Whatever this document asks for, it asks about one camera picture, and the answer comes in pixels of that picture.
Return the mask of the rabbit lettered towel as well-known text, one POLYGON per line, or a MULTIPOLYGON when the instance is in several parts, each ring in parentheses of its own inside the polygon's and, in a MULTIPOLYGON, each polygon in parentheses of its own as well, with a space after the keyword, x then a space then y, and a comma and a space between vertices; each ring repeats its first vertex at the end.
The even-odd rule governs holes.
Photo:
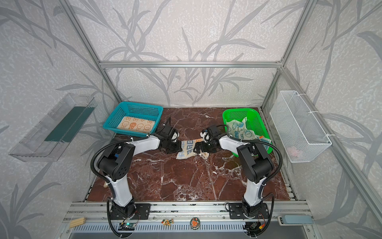
POLYGON ((208 159, 208 157, 210 155, 209 153, 207 153, 207 152, 195 153, 194 152, 194 148, 195 148, 197 142, 204 142, 204 140, 202 138, 200 138, 200 139, 182 141, 182 143, 181 143, 182 151, 178 152, 176 159, 179 159, 179 160, 188 159, 190 157, 194 157, 197 155, 201 156, 203 159, 208 159))

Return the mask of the orange rabbit towel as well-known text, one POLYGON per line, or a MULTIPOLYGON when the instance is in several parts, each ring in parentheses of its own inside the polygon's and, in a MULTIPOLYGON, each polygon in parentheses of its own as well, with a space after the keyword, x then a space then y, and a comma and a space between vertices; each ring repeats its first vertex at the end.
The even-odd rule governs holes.
POLYGON ((139 133, 150 133, 154 128, 155 123, 155 121, 148 119, 123 117, 118 124, 117 129, 139 133))

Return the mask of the teal patterned towel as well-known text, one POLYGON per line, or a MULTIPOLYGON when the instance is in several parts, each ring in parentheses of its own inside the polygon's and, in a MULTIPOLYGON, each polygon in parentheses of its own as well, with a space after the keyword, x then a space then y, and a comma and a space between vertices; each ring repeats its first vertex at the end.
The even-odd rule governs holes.
POLYGON ((247 118, 244 118, 242 121, 232 120, 227 123, 228 125, 228 135, 231 135, 235 138, 244 139, 244 140, 260 140, 263 142, 271 143, 270 139, 265 138, 262 135, 257 135, 251 129, 246 127, 247 118))

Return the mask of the teal plastic basket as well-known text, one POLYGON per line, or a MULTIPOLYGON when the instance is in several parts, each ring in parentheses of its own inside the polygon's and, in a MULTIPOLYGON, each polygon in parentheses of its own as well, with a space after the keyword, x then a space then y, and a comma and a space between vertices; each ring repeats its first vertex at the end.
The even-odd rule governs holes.
POLYGON ((144 137, 155 132, 162 113, 161 106, 122 102, 107 118, 103 128, 116 134, 144 137))

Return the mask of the green plastic basket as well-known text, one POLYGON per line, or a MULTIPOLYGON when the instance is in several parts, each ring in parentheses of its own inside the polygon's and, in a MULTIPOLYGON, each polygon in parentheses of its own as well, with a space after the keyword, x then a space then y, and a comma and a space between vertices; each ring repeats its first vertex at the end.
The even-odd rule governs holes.
POLYGON ((265 138, 270 139, 260 114, 254 109, 250 109, 250 108, 228 109, 223 112, 222 118, 223 118, 224 124, 226 125, 229 121, 232 121, 232 120, 242 121, 244 118, 247 118, 247 123, 246 123, 247 129, 251 129, 255 132, 255 134, 262 135, 265 138))

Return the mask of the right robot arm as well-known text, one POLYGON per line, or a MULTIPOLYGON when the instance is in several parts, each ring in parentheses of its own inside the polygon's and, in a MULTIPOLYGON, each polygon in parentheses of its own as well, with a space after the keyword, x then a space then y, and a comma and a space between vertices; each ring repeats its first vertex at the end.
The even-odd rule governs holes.
POLYGON ((193 152, 216 153, 227 150, 238 155, 247 178, 242 210, 250 214, 265 200, 262 194, 268 181, 280 172, 283 165, 282 153, 271 143, 259 139, 239 139, 223 133, 221 127, 227 125, 212 125, 202 130, 203 141, 195 144, 193 152))

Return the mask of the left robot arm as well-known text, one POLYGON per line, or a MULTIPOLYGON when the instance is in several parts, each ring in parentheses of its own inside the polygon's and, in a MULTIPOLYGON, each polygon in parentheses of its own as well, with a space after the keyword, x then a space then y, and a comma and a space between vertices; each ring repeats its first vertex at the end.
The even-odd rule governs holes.
POLYGON ((93 155, 91 171, 107 183, 112 192, 112 203, 116 207, 126 210, 134 206, 127 181, 133 157, 157 149, 166 154, 178 153, 182 151, 178 137, 179 133, 174 127, 163 125, 154 134, 148 134, 145 137, 113 141, 93 155))

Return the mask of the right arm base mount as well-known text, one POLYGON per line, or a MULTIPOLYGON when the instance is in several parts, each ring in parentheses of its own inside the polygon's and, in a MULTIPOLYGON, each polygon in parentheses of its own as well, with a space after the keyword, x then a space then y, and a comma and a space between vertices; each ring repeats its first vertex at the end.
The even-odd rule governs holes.
POLYGON ((268 219, 270 209, 261 201, 256 206, 248 206, 245 203, 228 203, 230 219, 268 219))

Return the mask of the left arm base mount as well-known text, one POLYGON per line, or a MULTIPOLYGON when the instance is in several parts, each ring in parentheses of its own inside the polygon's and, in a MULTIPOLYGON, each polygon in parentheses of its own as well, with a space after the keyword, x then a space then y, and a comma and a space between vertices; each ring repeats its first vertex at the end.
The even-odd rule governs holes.
POLYGON ((108 217, 111 220, 148 220, 151 204, 130 203, 121 207, 112 202, 108 217))

